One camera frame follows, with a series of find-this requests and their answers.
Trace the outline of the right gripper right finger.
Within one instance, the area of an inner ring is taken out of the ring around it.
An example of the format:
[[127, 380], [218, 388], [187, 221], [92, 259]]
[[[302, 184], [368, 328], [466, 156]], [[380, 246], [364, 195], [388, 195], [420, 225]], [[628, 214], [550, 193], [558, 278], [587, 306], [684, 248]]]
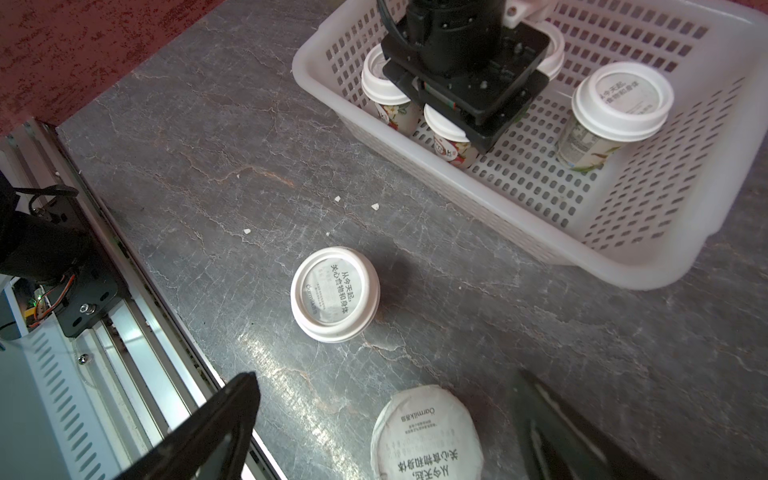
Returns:
[[512, 376], [512, 417], [530, 479], [655, 479], [531, 372]]

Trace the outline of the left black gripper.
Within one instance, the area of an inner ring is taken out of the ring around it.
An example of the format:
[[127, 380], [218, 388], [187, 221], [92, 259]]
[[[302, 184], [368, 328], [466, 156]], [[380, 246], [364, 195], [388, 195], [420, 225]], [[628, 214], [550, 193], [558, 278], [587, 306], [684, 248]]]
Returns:
[[502, 25], [505, 1], [409, 1], [400, 19], [380, 4], [385, 76], [421, 106], [491, 150], [547, 87], [537, 71], [549, 38], [528, 22]]

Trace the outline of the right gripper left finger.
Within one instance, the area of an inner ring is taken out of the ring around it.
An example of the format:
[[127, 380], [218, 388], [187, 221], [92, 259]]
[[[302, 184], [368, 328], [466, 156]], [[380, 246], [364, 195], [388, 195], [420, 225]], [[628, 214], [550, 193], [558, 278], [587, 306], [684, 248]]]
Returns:
[[256, 374], [238, 374], [118, 477], [239, 479], [260, 400]]

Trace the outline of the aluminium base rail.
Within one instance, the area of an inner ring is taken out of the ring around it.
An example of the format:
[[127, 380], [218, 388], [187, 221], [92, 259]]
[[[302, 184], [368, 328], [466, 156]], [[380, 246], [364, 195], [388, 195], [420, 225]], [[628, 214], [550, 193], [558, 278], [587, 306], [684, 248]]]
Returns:
[[279, 479], [252, 377], [222, 379], [56, 130], [1, 138], [1, 475]]

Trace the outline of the white perforated plastic basket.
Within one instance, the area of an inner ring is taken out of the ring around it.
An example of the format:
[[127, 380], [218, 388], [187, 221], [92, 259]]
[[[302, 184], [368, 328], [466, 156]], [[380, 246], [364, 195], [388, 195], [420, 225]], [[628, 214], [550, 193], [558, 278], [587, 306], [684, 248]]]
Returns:
[[[404, 136], [368, 104], [364, 60], [384, 36], [374, 2], [342, 4], [293, 74], [357, 139], [536, 258], [626, 289], [669, 285], [721, 228], [766, 135], [767, 17], [732, 1], [560, 1], [550, 19], [562, 71], [467, 170], [434, 153], [426, 126]], [[555, 157], [571, 96], [616, 61], [669, 80], [669, 118], [601, 168], [571, 171]]]

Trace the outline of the yogurt cup green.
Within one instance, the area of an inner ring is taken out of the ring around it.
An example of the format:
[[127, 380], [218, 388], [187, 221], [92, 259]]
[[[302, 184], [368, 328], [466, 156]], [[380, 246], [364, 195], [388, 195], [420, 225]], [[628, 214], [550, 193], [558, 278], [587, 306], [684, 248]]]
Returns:
[[468, 409], [438, 385], [392, 396], [373, 427], [370, 458], [376, 479], [479, 479], [484, 466]]

